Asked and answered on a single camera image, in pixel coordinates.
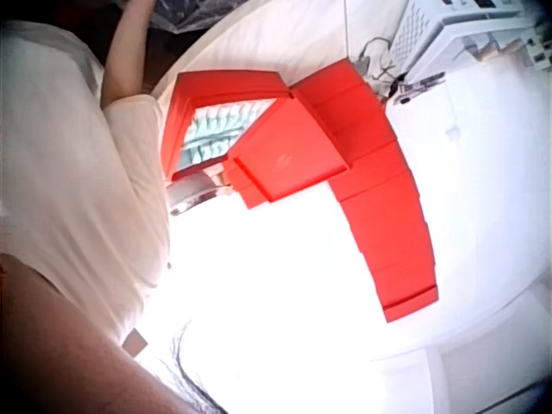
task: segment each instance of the white appliance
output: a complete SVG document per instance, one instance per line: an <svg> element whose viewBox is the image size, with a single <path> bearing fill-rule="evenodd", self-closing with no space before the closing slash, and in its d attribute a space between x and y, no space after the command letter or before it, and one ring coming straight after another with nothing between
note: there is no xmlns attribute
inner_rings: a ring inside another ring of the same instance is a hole
<svg viewBox="0 0 552 414"><path fill-rule="evenodd" d="M521 0L410 0L390 52L412 83L488 59L531 26Z"/></svg>

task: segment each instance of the person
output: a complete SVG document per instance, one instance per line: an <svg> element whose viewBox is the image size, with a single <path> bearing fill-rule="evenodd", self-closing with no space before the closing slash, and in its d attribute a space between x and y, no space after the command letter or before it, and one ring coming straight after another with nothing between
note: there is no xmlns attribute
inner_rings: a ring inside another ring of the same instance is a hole
<svg viewBox="0 0 552 414"><path fill-rule="evenodd" d="M120 346L169 249L160 108L141 94L154 5L128 1L105 69L66 31L2 27L2 376L21 393L3 412L16 395L17 412L195 412Z"/></svg>

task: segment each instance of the skin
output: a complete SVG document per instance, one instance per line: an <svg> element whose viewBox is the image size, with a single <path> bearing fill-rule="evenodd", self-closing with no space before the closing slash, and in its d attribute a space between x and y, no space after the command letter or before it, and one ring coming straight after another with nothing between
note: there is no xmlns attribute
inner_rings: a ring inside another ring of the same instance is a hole
<svg viewBox="0 0 552 414"><path fill-rule="evenodd" d="M141 93L154 5L127 4L105 67L103 108ZM16 406L31 401L44 412L84 414L195 412L35 270L7 254L0 254L0 266L2 375L24 394Z"/></svg>

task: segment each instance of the sleeve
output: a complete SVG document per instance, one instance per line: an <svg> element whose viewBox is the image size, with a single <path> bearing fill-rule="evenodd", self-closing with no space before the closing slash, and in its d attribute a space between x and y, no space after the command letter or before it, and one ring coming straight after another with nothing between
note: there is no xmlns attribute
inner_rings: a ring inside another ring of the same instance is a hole
<svg viewBox="0 0 552 414"><path fill-rule="evenodd" d="M144 217L168 228L166 190L160 160L161 111L149 95L115 101L104 111L116 150Z"/></svg>

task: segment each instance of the plastic bag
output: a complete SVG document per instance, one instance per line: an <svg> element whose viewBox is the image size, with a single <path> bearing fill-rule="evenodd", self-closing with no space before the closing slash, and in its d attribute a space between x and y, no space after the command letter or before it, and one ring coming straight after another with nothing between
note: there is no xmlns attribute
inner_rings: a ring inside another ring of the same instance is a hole
<svg viewBox="0 0 552 414"><path fill-rule="evenodd" d="M122 9L128 0L114 0ZM247 0L157 0L150 25L178 34L210 28Z"/></svg>

